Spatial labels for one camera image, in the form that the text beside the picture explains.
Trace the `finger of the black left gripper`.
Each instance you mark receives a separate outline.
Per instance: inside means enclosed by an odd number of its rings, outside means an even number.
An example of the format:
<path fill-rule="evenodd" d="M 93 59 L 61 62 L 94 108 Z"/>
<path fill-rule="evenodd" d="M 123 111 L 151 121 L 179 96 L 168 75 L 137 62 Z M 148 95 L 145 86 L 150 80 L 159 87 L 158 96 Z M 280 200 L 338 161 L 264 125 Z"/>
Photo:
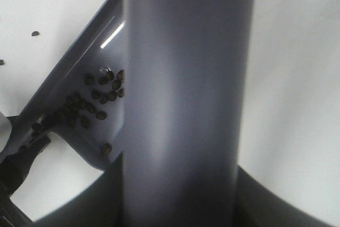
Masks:
<path fill-rule="evenodd" d="M 22 146 L 16 154 L 8 155 L 1 162 L 1 188 L 13 195 L 27 178 L 37 156 L 50 144 L 47 136 L 29 147 Z"/>

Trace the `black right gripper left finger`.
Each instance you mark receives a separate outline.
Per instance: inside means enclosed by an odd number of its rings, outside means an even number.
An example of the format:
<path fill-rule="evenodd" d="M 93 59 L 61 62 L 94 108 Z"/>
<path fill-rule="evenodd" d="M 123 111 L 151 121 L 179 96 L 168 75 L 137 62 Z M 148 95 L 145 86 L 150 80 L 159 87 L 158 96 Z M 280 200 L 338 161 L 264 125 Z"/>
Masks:
<path fill-rule="evenodd" d="M 88 189 L 32 226 L 123 226 L 123 155 Z"/>

